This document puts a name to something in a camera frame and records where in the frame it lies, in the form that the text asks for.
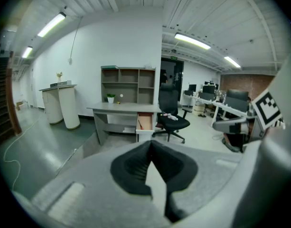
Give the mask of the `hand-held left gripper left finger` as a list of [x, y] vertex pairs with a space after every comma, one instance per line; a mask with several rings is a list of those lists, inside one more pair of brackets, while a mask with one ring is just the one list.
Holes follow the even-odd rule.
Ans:
[[151, 196], [146, 185], [148, 167], [151, 163], [151, 142], [145, 143], [115, 158], [110, 167], [114, 181], [127, 193]]

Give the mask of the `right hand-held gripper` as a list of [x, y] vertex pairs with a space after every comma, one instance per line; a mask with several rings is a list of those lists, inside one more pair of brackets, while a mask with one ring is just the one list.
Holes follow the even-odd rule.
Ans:
[[[249, 104], [247, 114], [250, 122], [253, 120], [249, 140], [251, 142], [262, 139], [270, 128], [285, 129], [286, 127], [282, 114], [268, 89]], [[248, 134], [248, 122], [244, 117], [214, 122], [213, 128], [226, 134]]]

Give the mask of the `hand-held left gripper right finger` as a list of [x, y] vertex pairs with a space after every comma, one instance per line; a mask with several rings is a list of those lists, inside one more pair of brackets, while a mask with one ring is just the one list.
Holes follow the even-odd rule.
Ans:
[[197, 175], [198, 165], [189, 156], [158, 141], [151, 141], [151, 160], [166, 183], [164, 215], [175, 223], [185, 218], [187, 213], [177, 207], [172, 193], [189, 187]]

